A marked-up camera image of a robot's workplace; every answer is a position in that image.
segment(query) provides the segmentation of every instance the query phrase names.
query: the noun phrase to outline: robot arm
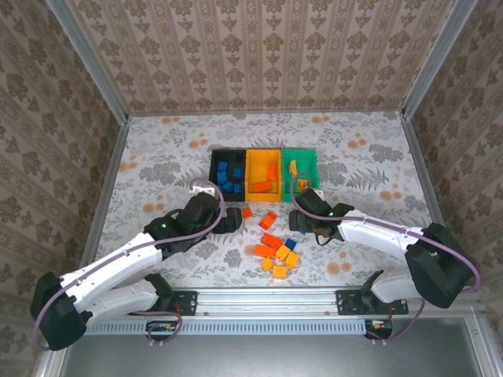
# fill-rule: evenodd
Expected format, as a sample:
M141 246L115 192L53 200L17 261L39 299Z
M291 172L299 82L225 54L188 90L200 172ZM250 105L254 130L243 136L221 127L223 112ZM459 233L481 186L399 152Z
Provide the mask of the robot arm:
M330 240L357 242L375 247L395 256L407 264L403 269L392 272L379 272L372 276L372 293L385 303L402 298L424 298L440 308L448 308L461 292L473 273L466 264L445 251L429 243L408 236L413 232L448 246L464 255L461 246L447 229L439 224L431 224L426 229L395 225L363 214L354 207L339 203L334 208L321 199L311 188L296 197L301 208L324 217L345 217L342 221L323 221L306 216L299 210L293 210L288 216L290 230L312 232ZM352 218L364 218L357 221ZM375 225L393 225L392 228L407 232L386 229Z
M197 193L184 209L174 210L148 224L144 231L131 241L102 259L59 279L47 273L37 282L30 312L34 319L44 305L58 291L77 280L56 300L42 318L40 330L50 349L61 350L76 342L86 326L99 321L132 313L138 310L166 311L173 291L159 274L151 274L154 266L173 254L186 252L206 238L205 232L196 238L172 243L146 246L129 252L132 247L153 241L196 235L218 219L219 201L205 191ZM214 234L235 232L242 222L239 208L226 209L226 216L211 230ZM104 265L86 279L79 280L93 267L123 254L112 263ZM120 284L132 281L126 287Z

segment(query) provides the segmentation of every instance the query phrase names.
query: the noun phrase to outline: orange bin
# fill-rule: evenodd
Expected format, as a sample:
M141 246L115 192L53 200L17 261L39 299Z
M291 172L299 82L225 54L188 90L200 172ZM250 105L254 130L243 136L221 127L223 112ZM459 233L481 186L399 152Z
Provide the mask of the orange bin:
M269 192L253 192L254 183L267 181L270 164L278 166L277 180L270 181L273 188ZM244 200L247 202L281 202L282 188L281 150L248 149L244 176Z

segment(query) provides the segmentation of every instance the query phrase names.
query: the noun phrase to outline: floral tablecloth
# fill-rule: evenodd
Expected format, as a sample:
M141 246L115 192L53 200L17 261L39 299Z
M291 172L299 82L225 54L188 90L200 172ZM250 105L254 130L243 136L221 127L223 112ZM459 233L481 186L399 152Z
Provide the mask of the floral tablecloth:
M108 209L100 258L134 237L153 218L184 207L189 182L208 176L214 148L315 148L321 188L330 203L348 203L388 221L426 226L430 216L397 112L188 115L129 120L130 132ZM160 263L174 287L315 287L359 285L401 262L356 243L319 247L313 235L288 230L291 203L231 203L254 217L238 232L211 235L187 253ZM270 233L297 241L298 267L286 280L263 271L253 247L259 221L278 215Z

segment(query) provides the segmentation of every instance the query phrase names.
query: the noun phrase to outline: gray panel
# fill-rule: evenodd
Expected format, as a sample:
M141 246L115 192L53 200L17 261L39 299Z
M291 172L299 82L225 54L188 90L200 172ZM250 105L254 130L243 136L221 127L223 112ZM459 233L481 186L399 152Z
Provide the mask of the gray panel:
M397 342L362 336L90 336L67 352L63 376L480 376L464 320L420 320Z

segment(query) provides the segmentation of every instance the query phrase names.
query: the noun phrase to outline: wall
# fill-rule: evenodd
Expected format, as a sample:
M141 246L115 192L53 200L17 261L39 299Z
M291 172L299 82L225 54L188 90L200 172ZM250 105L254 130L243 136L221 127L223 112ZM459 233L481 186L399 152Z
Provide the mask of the wall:
M503 1L478 2L413 125L446 223L479 264L503 351Z
M42 0L0 2L0 375L35 359L28 308L75 269L118 125Z
M400 108L453 0L70 0L130 113Z

